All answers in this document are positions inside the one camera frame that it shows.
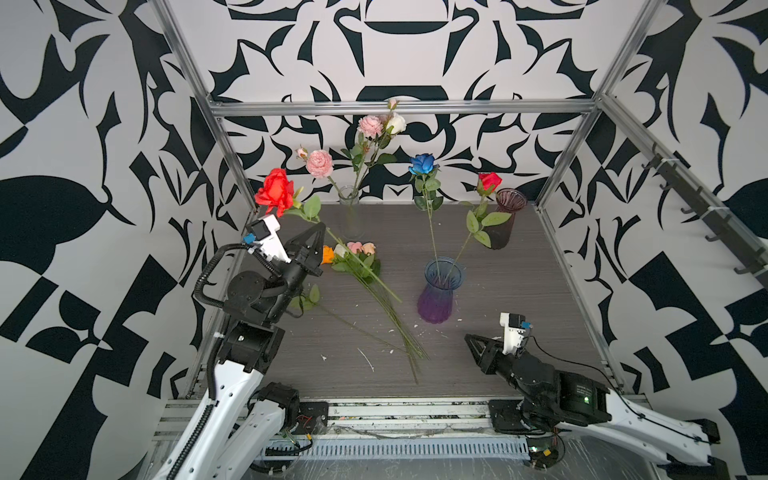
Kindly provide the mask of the clear ribbed glass vase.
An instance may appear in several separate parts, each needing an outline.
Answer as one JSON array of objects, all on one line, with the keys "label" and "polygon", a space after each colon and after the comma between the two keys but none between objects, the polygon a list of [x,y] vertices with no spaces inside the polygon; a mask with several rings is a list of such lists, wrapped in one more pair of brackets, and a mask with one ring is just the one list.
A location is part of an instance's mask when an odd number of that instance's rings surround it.
[{"label": "clear ribbed glass vase", "polygon": [[360,240],[364,234],[363,219],[359,211],[359,190],[343,186],[339,190],[340,229],[348,241]]}]

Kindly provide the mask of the purple blue glass vase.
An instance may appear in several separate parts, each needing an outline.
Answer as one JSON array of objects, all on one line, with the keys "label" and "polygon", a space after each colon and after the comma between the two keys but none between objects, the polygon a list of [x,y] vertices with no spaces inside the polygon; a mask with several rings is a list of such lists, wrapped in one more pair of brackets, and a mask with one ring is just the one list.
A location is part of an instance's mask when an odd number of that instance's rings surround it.
[{"label": "purple blue glass vase", "polygon": [[430,324],[442,324],[453,312],[454,293],[464,283],[464,268],[450,257],[438,257],[424,271],[426,285],[417,302],[417,312]]}]

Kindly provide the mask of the blue artificial rose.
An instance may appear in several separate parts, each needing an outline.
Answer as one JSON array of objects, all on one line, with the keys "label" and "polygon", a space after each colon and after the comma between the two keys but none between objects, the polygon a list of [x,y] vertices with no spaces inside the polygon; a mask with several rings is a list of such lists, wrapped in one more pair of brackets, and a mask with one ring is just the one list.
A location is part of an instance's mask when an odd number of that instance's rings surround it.
[{"label": "blue artificial rose", "polygon": [[418,154],[410,159],[409,172],[411,181],[415,188],[414,205],[426,213],[428,218],[428,227],[430,241],[434,257],[435,277],[438,282],[442,280],[442,272],[439,265],[436,235],[434,230],[434,213],[443,203],[443,197],[439,195],[441,187],[437,179],[439,166],[436,164],[435,157],[429,153]]}]

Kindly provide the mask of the small red artificial rose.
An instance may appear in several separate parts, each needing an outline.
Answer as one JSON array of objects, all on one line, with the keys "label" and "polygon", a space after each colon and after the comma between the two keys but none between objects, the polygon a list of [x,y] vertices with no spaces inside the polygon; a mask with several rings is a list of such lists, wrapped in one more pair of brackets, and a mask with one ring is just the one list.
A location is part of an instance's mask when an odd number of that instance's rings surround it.
[{"label": "small red artificial rose", "polygon": [[475,191],[478,194],[480,201],[477,205],[472,206],[467,212],[466,229],[468,234],[457,257],[451,262],[446,277],[450,277],[457,269],[458,260],[461,258],[470,240],[474,239],[481,245],[489,248],[490,239],[484,229],[487,226],[502,222],[500,215],[496,216],[494,212],[488,210],[491,198],[497,193],[501,184],[501,177],[496,173],[481,173],[478,175]]}]

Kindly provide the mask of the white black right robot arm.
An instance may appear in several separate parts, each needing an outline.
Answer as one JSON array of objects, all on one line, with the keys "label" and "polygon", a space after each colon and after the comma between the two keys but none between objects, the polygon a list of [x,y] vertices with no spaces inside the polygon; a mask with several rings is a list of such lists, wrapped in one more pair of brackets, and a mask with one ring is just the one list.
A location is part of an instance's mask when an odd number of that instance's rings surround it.
[{"label": "white black right robot arm", "polygon": [[475,334],[464,338],[481,372],[502,378],[522,396],[518,402],[490,401],[495,432],[558,438],[567,430],[629,450],[670,479],[729,478],[726,462],[712,453],[720,441],[715,422],[678,420],[643,407],[608,385],[540,360],[526,350],[529,337],[522,330],[513,336],[510,346]]}]

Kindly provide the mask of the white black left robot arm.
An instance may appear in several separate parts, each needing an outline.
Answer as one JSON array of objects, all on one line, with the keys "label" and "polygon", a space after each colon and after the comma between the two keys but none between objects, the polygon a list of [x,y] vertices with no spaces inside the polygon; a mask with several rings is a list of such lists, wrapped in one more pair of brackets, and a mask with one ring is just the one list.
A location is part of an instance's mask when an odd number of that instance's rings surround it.
[{"label": "white black left robot arm", "polygon": [[[198,277],[193,297],[219,310],[224,324],[213,334],[205,367],[207,390],[158,479],[240,479],[281,431],[296,425],[297,390],[263,379],[285,332],[278,327],[307,277],[322,274],[326,226],[317,223],[282,242],[277,218],[247,227],[240,243],[220,247]],[[223,299],[205,294],[208,278],[230,251],[253,255],[267,270],[243,271]]]}]

